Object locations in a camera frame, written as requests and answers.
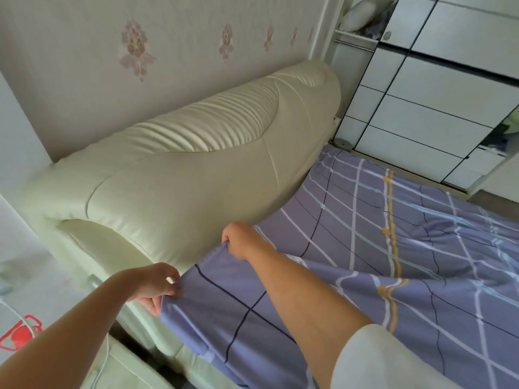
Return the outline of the person's right hand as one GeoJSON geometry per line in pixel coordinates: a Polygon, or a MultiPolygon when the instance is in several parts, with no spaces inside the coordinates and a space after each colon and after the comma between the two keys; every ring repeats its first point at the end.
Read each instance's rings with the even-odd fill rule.
{"type": "Polygon", "coordinates": [[[223,231],[241,231],[243,260],[249,260],[258,254],[271,253],[276,250],[255,228],[243,222],[230,223],[223,231]]]}

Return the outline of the person's left hand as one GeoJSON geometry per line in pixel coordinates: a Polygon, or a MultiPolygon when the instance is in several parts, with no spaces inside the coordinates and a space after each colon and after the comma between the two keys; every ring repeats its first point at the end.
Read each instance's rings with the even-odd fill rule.
{"type": "Polygon", "coordinates": [[[136,301],[153,316],[160,315],[164,296],[177,298],[182,294],[177,282],[170,285],[158,278],[156,264],[123,270],[117,275],[128,289],[128,301],[136,301]]]}

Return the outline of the purple checked bed sheet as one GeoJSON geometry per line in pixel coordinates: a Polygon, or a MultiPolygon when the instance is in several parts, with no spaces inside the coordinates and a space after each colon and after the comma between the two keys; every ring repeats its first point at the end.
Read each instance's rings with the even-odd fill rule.
{"type": "MultiPolygon", "coordinates": [[[[519,223],[332,146],[255,226],[467,389],[519,389],[519,223]]],[[[243,389],[318,389],[253,269],[220,246],[161,321],[243,389]]]]}

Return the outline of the person's left forearm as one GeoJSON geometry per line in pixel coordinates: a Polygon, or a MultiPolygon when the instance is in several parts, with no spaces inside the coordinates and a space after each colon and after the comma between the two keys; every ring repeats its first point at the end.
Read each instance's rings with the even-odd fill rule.
{"type": "Polygon", "coordinates": [[[0,389],[80,389],[135,283],[114,275],[0,366],[0,389]]]}

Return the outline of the person's right forearm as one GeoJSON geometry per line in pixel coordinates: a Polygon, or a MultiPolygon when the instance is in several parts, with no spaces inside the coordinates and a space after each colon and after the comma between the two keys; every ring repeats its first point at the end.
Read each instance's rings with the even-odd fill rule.
{"type": "Polygon", "coordinates": [[[300,347],[320,389],[331,389],[337,360],[347,341],[373,322],[308,268],[269,247],[245,259],[300,347]]]}

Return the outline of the cream leather headboard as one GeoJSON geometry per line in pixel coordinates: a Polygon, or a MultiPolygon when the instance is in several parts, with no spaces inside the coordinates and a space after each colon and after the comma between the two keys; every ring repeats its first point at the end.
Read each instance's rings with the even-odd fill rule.
{"type": "Polygon", "coordinates": [[[135,124],[51,164],[23,218],[77,279],[166,262],[180,273],[230,222],[299,189],[335,130],[337,75],[305,61],[135,124]]]}

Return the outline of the white bedside table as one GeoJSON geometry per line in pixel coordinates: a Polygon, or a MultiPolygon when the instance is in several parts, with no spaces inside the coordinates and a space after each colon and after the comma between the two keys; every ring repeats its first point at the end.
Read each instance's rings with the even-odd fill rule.
{"type": "MultiPolygon", "coordinates": [[[[29,314],[45,329],[88,293],[0,194],[0,337],[29,314]]],[[[0,365],[13,354],[0,351],[0,365]]]]}

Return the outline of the white sleeve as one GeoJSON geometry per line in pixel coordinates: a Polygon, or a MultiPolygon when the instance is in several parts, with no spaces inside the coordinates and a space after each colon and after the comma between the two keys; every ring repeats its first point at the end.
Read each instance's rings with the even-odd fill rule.
{"type": "Polygon", "coordinates": [[[383,327],[370,324],[345,344],[330,389],[463,389],[412,353],[383,327]]]}

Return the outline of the white panelled sliding wardrobe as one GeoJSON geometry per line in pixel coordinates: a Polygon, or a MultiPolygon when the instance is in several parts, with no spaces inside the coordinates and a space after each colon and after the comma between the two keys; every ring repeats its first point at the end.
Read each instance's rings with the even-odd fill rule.
{"type": "Polygon", "coordinates": [[[508,159],[480,143],[519,105],[519,0],[394,0],[339,31],[360,1],[337,1],[320,54],[342,90],[332,141],[474,194],[508,159]],[[371,53],[339,38],[379,43],[371,53]]]}

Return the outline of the white pillow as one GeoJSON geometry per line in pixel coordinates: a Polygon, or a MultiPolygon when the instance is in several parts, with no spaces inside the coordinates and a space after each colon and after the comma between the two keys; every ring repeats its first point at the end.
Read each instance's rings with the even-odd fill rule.
{"type": "Polygon", "coordinates": [[[358,31],[393,3],[394,0],[362,0],[345,13],[338,25],[338,30],[342,32],[358,31]]]}

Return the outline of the dark hanging clothes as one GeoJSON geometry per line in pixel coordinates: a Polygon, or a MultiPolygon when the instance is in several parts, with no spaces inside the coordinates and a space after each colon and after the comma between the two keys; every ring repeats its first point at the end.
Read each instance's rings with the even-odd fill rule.
{"type": "Polygon", "coordinates": [[[501,156],[512,157],[519,152],[519,105],[480,143],[501,156]]]}

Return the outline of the cream leather bed frame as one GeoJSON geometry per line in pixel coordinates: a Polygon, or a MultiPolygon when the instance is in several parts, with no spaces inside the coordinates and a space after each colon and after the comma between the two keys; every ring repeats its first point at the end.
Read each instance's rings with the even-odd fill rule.
{"type": "Polygon", "coordinates": [[[192,352],[158,317],[127,303],[81,389],[242,389],[192,352]]]}

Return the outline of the metal clothes rail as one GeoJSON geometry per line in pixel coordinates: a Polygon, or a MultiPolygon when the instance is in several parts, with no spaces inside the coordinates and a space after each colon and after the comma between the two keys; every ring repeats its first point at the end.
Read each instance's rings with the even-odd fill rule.
{"type": "Polygon", "coordinates": [[[339,38],[335,39],[334,42],[371,53],[377,49],[379,43],[378,41],[372,41],[366,38],[360,38],[360,40],[353,38],[339,38]]]}

